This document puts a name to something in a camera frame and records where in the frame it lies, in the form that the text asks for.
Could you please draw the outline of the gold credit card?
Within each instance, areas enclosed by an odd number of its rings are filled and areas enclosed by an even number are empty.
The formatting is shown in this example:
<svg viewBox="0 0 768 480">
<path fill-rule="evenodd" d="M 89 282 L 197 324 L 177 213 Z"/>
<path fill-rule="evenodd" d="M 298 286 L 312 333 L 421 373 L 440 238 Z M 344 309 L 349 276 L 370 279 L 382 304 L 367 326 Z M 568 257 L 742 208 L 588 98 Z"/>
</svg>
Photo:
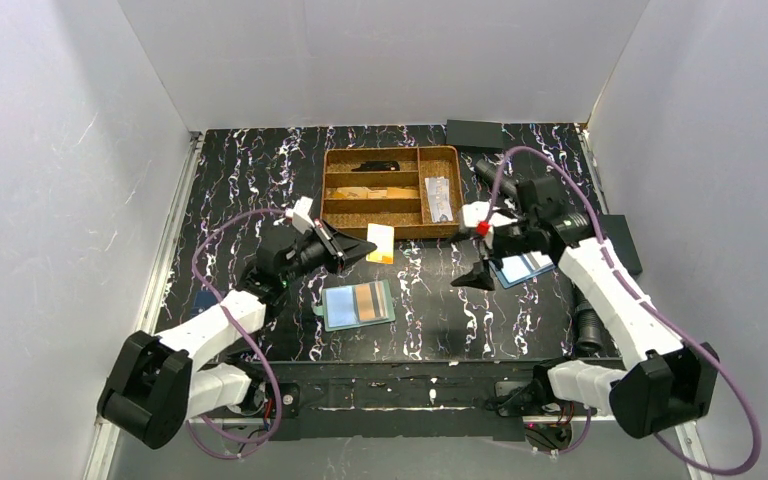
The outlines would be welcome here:
<svg viewBox="0 0 768 480">
<path fill-rule="evenodd" d="M 375 245 L 375 249 L 366 255 L 368 262 L 384 265 L 394 263 L 395 228 L 393 226 L 369 223 L 367 241 Z"/>
</svg>

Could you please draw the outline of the green card holder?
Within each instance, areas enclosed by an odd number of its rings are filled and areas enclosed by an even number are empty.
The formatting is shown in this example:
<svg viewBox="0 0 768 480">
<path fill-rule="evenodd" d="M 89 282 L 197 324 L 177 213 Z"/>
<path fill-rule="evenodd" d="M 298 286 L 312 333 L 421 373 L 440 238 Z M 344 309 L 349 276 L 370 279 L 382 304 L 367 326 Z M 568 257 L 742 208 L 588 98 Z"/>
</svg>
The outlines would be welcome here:
<svg viewBox="0 0 768 480">
<path fill-rule="evenodd" d="M 326 288 L 312 310 L 327 332 L 394 322 L 395 305 L 387 280 Z"/>
</svg>

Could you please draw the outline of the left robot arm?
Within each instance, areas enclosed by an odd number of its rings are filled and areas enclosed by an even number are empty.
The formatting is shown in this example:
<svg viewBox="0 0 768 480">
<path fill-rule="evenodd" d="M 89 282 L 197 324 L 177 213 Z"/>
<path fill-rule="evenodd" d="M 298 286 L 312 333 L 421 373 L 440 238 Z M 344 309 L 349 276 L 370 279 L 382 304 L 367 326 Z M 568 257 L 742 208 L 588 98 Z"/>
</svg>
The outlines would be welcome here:
<svg viewBox="0 0 768 480">
<path fill-rule="evenodd" d="M 245 401 L 252 379 L 244 369 L 207 365 L 244 340 L 259 357 L 272 388 L 275 417 L 261 438 L 270 439 L 280 425 L 282 394 L 253 333 L 280 311 L 296 280 L 319 269 L 341 273 L 376 249 L 372 242 L 312 218 L 311 205 L 311 198 L 301 197 L 290 208 L 261 209 L 261 214 L 289 224 L 265 234 L 227 294 L 201 277 L 214 305 L 174 328 L 128 336 L 101 391 L 98 415 L 151 449 L 166 445 L 191 419 Z"/>
</svg>

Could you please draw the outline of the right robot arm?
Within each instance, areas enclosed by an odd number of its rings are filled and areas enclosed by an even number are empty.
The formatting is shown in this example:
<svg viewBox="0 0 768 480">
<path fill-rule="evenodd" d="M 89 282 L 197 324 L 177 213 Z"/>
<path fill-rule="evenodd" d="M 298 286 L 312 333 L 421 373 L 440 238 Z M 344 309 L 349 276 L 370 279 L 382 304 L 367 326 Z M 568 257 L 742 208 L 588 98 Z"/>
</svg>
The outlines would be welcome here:
<svg viewBox="0 0 768 480">
<path fill-rule="evenodd" d="M 452 242 L 475 239 L 480 259 L 455 287 L 492 290 L 492 267 L 518 254 L 548 256 L 583 295 L 586 306 L 615 341 L 624 367 L 610 369 L 577 359 L 537 365 L 529 385 L 504 395 L 500 407 L 521 397 L 527 407 L 575 402 L 613 416 L 622 430 L 640 439 L 706 416 L 717 379 L 708 343 L 692 348 L 646 309 L 647 297 L 591 219 L 569 210 L 558 180 L 546 177 L 518 185 L 518 207 L 489 202 L 465 204 Z"/>
</svg>

